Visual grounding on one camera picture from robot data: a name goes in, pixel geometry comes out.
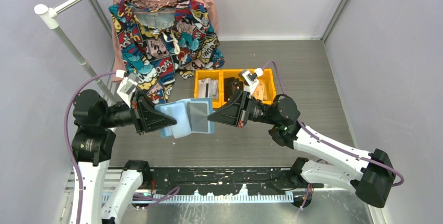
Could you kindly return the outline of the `yellow three-compartment bin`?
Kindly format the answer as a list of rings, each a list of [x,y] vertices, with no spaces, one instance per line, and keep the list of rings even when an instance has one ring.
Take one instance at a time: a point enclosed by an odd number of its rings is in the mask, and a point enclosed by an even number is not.
[[[246,87],[246,82],[240,77],[242,69],[197,70],[195,76],[194,96],[196,98],[211,98],[213,108],[218,109],[225,105],[235,91]],[[253,97],[271,104],[276,96],[273,71],[263,70],[258,77],[259,86]]]

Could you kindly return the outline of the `grey credit card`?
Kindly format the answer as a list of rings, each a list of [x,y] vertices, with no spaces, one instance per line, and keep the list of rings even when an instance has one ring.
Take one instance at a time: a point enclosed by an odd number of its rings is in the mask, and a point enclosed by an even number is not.
[[[207,133],[208,126],[208,102],[193,101],[188,103],[190,127],[192,132]]]

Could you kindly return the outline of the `white magnetic stripe card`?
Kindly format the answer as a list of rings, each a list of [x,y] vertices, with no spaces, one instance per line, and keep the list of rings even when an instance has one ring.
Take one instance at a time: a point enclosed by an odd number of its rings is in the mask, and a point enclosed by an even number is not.
[[[218,80],[216,79],[201,79],[198,81],[198,98],[219,98]]]

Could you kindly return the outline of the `blue leather card holder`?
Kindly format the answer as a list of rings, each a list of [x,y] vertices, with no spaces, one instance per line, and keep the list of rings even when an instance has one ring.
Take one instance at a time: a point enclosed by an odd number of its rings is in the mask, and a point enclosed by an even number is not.
[[[176,125],[168,126],[160,130],[160,137],[173,137],[175,139],[186,137],[192,133],[190,127],[188,103],[193,101],[207,101],[208,102],[208,116],[214,112],[213,102],[210,98],[189,98],[181,99],[175,102],[158,104],[155,106],[157,111],[160,111],[177,120]],[[207,133],[196,134],[213,134],[215,133],[214,122],[208,120],[209,131]]]

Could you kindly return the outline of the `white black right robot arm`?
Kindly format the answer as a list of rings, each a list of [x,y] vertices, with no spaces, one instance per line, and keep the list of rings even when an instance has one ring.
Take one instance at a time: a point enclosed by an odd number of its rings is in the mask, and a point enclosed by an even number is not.
[[[268,133],[279,146],[312,154],[325,162],[297,158],[289,174],[293,186],[331,185],[355,193],[371,206],[385,207],[391,189],[404,182],[388,154],[378,148],[366,151],[337,142],[316,132],[299,117],[296,102],[286,94],[277,95],[268,105],[237,90],[208,120],[238,128],[249,121],[270,124]]]

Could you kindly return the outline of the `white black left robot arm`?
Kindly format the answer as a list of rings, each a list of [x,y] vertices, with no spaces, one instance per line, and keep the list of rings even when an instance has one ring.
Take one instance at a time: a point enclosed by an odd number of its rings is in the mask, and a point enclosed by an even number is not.
[[[121,223],[137,189],[152,185],[148,161],[129,160],[120,181],[106,203],[102,202],[104,181],[116,139],[115,127],[134,125],[138,134],[173,126],[176,120],[155,110],[155,105],[136,92],[129,104],[109,106],[95,90],[87,89],[74,97],[73,117],[77,126],[71,142],[74,157],[77,205],[71,223]]]

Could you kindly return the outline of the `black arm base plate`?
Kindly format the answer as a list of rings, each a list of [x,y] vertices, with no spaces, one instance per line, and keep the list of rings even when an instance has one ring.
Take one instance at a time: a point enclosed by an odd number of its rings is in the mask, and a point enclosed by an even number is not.
[[[243,186],[247,195],[278,195],[305,189],[295,183],[287,167],[154,167],[124,168],[141,173],[141,189],[164,195],[179,187],[178,195],[238,195]]]

